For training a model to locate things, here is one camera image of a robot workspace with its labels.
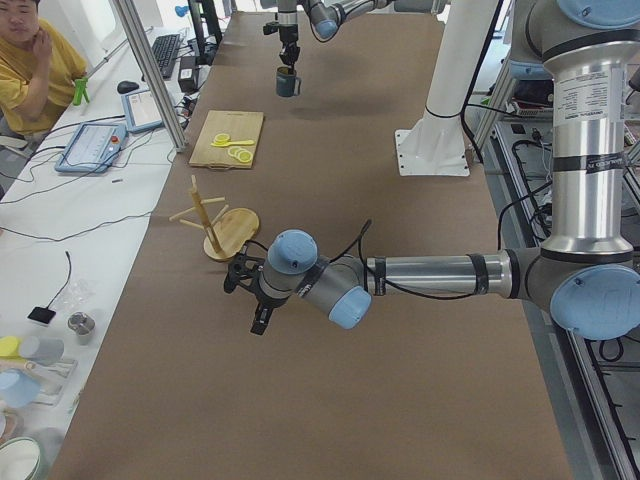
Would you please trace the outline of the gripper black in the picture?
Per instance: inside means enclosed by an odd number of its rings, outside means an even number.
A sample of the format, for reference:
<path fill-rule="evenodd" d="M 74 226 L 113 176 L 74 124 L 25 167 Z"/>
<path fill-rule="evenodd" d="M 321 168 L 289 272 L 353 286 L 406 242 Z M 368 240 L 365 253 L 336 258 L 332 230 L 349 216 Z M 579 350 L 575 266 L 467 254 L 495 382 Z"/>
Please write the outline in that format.
<path fill-rule="evenodd" d="M 272 35 L 275 33 L 279 35 L 281 42 L 281 49 L 279 52 L 281 63 L 285 66 L 290 65 L 294 68 L 300 55 L 300 47 L 298 45 L 298 25 L 286 25 L 281 24 L 278 21 L 271 21 L 263 26 L 264 35 Z"/>
<path fill-rule="evenodd" d="M 266 259 L 248 253 L 249 245 L 244 244 L 227 265 L 223 290 L 231 294 L 240 287 L 253 294 L 258 302 L 250 332 L 263 335 L 269 325 L 273 309 L 280 307 L 280 300 L 268 295 L 260 286 L 260 278 Z"/>

